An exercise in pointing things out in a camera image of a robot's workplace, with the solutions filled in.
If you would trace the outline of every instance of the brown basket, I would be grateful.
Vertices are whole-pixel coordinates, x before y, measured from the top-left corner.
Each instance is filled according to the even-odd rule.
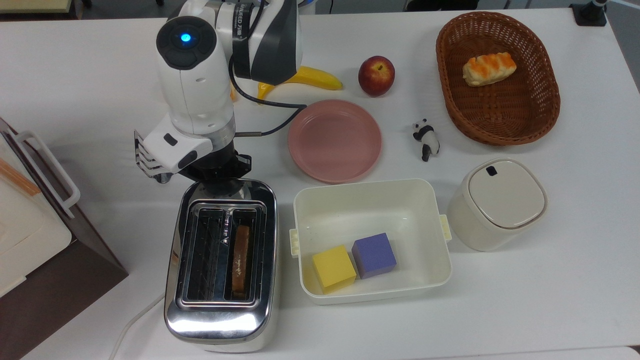
[[[470,58],[508,52],[517,65],[505,80],[471,87],[462,78]],[[560,112],[560,93],[540,39],[521,22],[494,12],[471,12],[449,21],[436,43],[447,111],[469,138],[489,145],[534,142]]]

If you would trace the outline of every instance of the canister lid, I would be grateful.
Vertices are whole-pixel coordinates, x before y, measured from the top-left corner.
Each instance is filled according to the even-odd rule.
[[[523,227],[545,209],[545,196],[533,175],[522,165],[499,160],[469,179],[469,194],[478,210],[496,226]]]

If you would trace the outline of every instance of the toy panda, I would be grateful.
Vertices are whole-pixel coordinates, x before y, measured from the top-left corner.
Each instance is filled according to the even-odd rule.
[[[427,119],[422,119],[413,125],[413,138],[422,143],[422,160],[429,161],[431,154],[440,152],[440,142],[436,139],[436,133],[431,125],[427,125]]]

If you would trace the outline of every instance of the black stand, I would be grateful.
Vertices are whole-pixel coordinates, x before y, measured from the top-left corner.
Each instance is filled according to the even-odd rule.
[[[251,156],[238,154],[231,141],[224,149],[212,152],[184,167],[179,174],[194,181],[237,179],[251,171]]]
[[[606,6],[597,6],[592,1],[588,4],[571,4],[575,23],[579,26],[605,26],[607,17],[604,15]]]

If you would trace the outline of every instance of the bread roll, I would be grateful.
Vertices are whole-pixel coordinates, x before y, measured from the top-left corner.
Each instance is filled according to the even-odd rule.
[[[504,80],[515,70],[509,53],[481,55],[462,66],[462,77],[469,86],[483,86]]]

